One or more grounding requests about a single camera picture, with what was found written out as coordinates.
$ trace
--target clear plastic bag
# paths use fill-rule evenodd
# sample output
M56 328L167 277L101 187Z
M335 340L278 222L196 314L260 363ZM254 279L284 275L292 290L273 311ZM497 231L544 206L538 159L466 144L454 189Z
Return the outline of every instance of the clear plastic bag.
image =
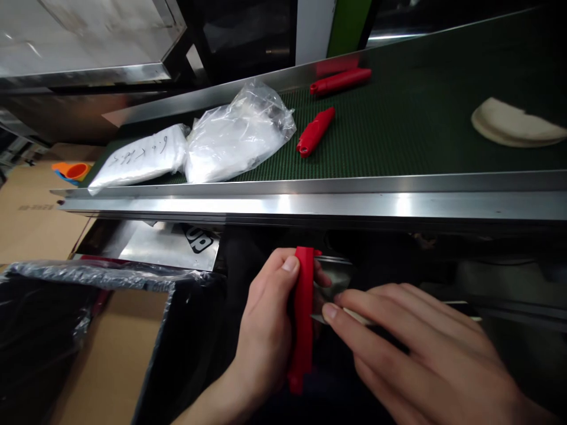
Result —
M0 276L8 280L14 276L40 279L48 282L78 283L101 289L141 289L169 292L177 282L194 282L202 286L224 279L217 273L198 270L173 269L155 264L116 264L103 260L23 261L12 263Z
M187 138L187 182L225 181L256 168L294 135L292 113L272 88L246 83L231 104L206 111L194 125Z
M185 134L185 126L176 124L118 149L89 185L89 193L96 195L105 187L126 186L176 173L185 164Z

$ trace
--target white bag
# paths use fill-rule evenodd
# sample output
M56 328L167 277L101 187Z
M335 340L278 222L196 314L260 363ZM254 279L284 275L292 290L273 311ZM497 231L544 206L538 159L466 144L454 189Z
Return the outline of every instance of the white bag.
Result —
M294 135L292 113L267 85L246 83L231 104L206 111L193 126L187 182L226 181L256 168Z
M187 155L184 130L183 124L176 124L118 149L89 185L89 193L96 195L105 187L126 186L176 173Z

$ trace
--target hand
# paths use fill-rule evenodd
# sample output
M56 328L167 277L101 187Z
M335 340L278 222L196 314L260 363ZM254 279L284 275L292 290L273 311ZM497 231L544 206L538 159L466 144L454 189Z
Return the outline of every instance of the hand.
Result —
M291 346L286 307L299 274L294 253L294 248L276 249L252 281L233 362L175 425L244 422L283 384ZM331 286L318 261L314 279L320 286Z
M519 390L482 328L418 288L388 284L335 299L384 327L410 354L335 304L325 320L353 350L357 373L398 425L553 423Z
M240 323L238 347L229 372L235 388L247 394L252 408L260 406L285 379L291 348L291 323L286 309L297 281L299 260L295 249L276 249L250 284ZM318 261L314 279L331 286Z

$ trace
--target red plastic part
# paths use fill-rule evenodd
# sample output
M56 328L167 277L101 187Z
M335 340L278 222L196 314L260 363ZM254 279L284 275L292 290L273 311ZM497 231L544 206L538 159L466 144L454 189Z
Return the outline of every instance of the red plastic part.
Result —
M364 83L365 81L370 80L371 76L371 69L355 68L353 70L316 81L311 85L310 91L311 94L322 96L327 93L332 93L333 91L346 89L347 87Z
M323 112L319 112L315 119L307 124L295 148L302 158L307 158L315 150L334 118L335 108L330 107Z
M299 278L295 285L295 346L288 368L289 390L292 394L303 393L303 376L311 373L313 360L313 262L321 255L313 248L297 247L295 256L299 259Z

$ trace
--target conveyor belt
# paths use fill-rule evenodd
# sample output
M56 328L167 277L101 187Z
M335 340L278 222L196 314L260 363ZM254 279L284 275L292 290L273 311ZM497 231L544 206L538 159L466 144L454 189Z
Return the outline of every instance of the conveyor belt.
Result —
M567 169L567 142L542 149L496 145L472 127L474 109L494 96L567 126L564 45L538 12L494 19L374 49L369 84L314 99L308 88L281 93L295 109L294 137L273 157L234 181ZM330 106L336 119L307 159L299 135ZM202 111L123 127L88 185L117 148L162 128L192 124ZM144 184L185 182L181 174Z

